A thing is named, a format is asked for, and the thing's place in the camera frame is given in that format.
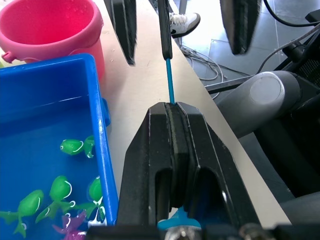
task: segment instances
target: water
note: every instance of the water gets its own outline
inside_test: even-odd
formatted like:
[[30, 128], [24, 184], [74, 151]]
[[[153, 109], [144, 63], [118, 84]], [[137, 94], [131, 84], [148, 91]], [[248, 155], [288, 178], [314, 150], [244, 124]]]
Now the water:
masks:
[[[75, 201], [78, 205], [92, 201], [88, 198], [88, 188], [98, 176], [96, 156], [87, 158], [84, 152], [70, 156], [60, 151], [64, 139], [84, 141], [93, 134], [89, 105], [80, 106], [1, 125], [0, 211], [16, 212], [20, 201], [32, 191], [42, 190], [44, 193], [38, 211], [22, 218], [26, 240], [60, 240], [65, 237], [52, 227], [63, 228], [61, 209], [54, 219], [45, 218], [35, 223], [38, 214], [52, 203], [49, 192], [57, 176], [66, 176], [72, 185], [72, 192], [65, 199], [67, 202]], [[68, 211], [71, 217], [76, 217], [79, 212], [75, 209]], [[89, 220], [95, 216], [94, 210]], [[79, 231], [88, 229], [87, 222], [79, 227]], [[13, 234], [17, 224], [18, 221], [6, 224], [0, 218], [0, 239], [22, 240], [21, 234]]]

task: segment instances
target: blue stick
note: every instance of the blue stick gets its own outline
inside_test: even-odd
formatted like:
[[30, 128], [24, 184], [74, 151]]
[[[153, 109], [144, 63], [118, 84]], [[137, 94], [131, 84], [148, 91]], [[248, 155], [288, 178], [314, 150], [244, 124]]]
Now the blue stick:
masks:
[[170, 58], [165, 60], [166, 63], [166, 74], [168, 77], [168, 87], [169, 87], [169, 98], [170, 98], [170, 103], [175, 104], [175, 93], [174, 93], [174, 84], [172, 82], [172, 72], [171, 72], [171, 62]]

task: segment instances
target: floor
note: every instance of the floor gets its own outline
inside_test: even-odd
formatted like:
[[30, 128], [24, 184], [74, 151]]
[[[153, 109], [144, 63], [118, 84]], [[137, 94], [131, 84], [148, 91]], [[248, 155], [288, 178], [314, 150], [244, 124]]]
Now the floor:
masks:
[[[174, 0], [174, 2], [179, 6], [180, 0]], [[320, 9], [320, 0], [268, 0], [268, 2], [279, 17], [296, 24], [307, 23], [304, 17], [309, 12]], [[246, 55], [234, 56], [223, 27], [220, 0], [188, 0], [186, 13], [199, 13], [201, 22], [192, 33], [182, 38], [183, 45], [209, 56], [220, 65], [250, 75], [257, 72], [265, 57], [272, 51], [312, 28], [285, 26], [277, 22], [262, 3], [251, 48]], [[272, 71], [285, 58], [282, 52], [275, 54], [262, 70]], [[210, 68], [198, 62], [193, 63], [193, 69], [200, 78], [209, 79], [215, 76]], [[243, 77], [242, 74], [230, 70], [222, 69], [222, 71], [227, 76], [225, 81]], [[220, 81], [219, 77], [216, 80], [202, 81], [202, 83], [206, 86]], [[220, 101], [229, 92], [221, 92], [214, 101]], [[278, 202], [293, 199], [290, 190], [268, 161], [255, 135], [249, 134], [241, 138], [240, 142]]]

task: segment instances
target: sneaker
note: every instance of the sneaker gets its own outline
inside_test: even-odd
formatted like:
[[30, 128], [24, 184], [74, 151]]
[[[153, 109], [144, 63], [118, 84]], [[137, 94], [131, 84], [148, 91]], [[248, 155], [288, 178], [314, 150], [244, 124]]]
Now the sneaker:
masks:
[[170, 12], [169, 15], [171, 36], [174, 39], [188, 35], [195, 30], [200, 23], [200, 15], [198, 13], [181, 15]]

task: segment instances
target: white tabletop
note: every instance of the white tabletop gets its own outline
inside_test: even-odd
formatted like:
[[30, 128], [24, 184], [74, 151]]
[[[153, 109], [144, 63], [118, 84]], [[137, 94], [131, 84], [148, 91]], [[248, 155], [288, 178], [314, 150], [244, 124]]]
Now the white tabletop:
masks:
[[[8, 2], [11, 1], [0, 0], [0, 9]], [[166, 63], [161, 51], [159, 19], [148, 0], [136, 1], [137, 46], [134, 67], [129, 66], [125, 60], [104, 1], [95, 2], [104, 20], [100, 39], [106, 74], [100, 90], [107, 99], [111, 116], [107, 132], [119, 194], [126, 150], [148, 108], [158, 102], [169, 102]], [[279, 223], [290, 223], [178, 46], [174, 41], [172, 44], [175, 100], [197, 107], [228, 147], [262, 226], [267, 228]]]

